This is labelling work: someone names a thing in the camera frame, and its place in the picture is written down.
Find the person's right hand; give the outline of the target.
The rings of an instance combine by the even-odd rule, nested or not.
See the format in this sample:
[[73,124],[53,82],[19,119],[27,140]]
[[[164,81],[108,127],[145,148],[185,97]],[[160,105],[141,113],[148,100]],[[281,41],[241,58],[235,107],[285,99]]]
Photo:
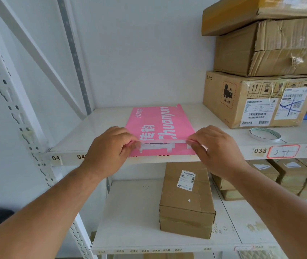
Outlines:
[[227,133],[216,126],[201,128],[190,135],[187,143],[200,143],[207,150],[208,160],[201,162],[211,171],[229,182],[251,173],[237,143]]

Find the person's left hand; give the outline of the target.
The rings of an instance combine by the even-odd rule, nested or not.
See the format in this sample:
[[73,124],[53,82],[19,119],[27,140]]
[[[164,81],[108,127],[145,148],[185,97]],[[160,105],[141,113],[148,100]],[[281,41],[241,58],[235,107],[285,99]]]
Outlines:
[[97,181],[115,174],[127,160],[124,146],[129,142],[140,141],[124,127],[108,128],[93,140],[78,170],[90,174]]

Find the pink plastic mailer bag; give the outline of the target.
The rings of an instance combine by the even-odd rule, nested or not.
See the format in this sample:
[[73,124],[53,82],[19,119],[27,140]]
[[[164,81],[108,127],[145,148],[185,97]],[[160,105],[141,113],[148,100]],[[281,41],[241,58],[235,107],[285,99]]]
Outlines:
[[130,157],[195,155],[186,143],[195,131],[180,104],[133,108],[125,128],[141,143]]

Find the person's right forearm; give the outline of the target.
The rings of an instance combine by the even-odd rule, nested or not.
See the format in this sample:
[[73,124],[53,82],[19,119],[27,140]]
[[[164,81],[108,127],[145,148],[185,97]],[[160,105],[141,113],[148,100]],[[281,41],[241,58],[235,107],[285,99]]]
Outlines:
[[251,205],[289,259],[307,259],[307,201],[248,165],[221,176]]

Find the person's left forearm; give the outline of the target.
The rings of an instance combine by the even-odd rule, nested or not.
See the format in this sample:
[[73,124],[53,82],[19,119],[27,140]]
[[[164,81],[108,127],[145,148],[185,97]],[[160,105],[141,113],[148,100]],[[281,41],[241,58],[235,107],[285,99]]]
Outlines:
[[54,259],[77,213],[110,165],[80,167],[0,224],[0,259]]

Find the long cardboard box white label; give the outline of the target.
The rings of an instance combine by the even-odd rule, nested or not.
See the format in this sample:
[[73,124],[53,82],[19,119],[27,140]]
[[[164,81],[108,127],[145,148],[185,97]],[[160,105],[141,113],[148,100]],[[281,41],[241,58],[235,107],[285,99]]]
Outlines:
[[159,205],[160,230],[210,239],[215,222],[209,175],[202,162],[169,162]]

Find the labelled cardboard shipping box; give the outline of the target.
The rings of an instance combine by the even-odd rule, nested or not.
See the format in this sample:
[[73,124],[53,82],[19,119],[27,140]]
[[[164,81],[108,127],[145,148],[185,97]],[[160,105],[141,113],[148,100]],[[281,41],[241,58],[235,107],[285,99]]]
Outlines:
[[203,104],[230,129],[299,126],[307,113],[307,75],[242,77],[207,71]]

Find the white tape roll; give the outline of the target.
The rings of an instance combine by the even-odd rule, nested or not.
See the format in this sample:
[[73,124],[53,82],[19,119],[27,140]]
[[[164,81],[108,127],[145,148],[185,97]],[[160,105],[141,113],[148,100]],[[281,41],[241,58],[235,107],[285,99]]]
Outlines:
[[250,128],[249,136],[255,140],[269,143],[278,143],[282,138],[280,133],[265,127]]

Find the red-bordered handwritten shelf label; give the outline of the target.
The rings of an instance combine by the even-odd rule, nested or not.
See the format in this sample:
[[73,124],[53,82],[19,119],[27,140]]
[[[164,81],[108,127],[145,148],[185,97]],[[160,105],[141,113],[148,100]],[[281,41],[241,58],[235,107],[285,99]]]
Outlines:
[[277,145],[269,148],[267,159],[285,159],[294,158],[300,150],[300,145]]

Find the stack of small cardboard boxes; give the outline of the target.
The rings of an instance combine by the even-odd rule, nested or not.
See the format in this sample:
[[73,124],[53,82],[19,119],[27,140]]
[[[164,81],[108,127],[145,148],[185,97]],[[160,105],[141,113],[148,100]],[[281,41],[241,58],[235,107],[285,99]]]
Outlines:
[[289,192],[307,200],[307,158],[247,160],[246,162]]

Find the white metal shelving rack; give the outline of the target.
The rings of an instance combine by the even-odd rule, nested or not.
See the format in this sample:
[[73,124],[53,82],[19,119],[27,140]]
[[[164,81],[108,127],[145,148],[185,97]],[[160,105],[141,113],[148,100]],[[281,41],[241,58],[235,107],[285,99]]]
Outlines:
[[[214,125],[246,159],[296,145],[307,158],[307,121],[273,128],[269,144],[229,129],[203,104],[215,38],[201,36],[204,8],[219,0],[0,0],[0,205],[24,206],[85,158],[93,139],[124,127],[134,107],[181,104],[194,130]],[[163,232],[159,202],[168,162],[195,155],[130,157],[77,214],[66,240],[77,257],[278,247],[246,201],[224,201],[211,185],[210,239]]]

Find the crumpled brown cardboard box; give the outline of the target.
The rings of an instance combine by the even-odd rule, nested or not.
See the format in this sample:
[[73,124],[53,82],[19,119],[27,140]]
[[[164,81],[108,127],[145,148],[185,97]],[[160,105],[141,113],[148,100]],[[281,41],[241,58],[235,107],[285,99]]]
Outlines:
[[213,70],[243,77],[307,74],[307,18],[259,21],[218,36]]

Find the flat brown cardboard box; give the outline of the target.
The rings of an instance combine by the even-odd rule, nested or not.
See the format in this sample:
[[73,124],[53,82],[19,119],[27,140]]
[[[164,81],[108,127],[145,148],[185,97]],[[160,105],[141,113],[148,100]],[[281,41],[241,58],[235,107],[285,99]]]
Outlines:
[[201,35],[218,36],[260,20],[307,18],[307,0],[220,0],[204,9]]

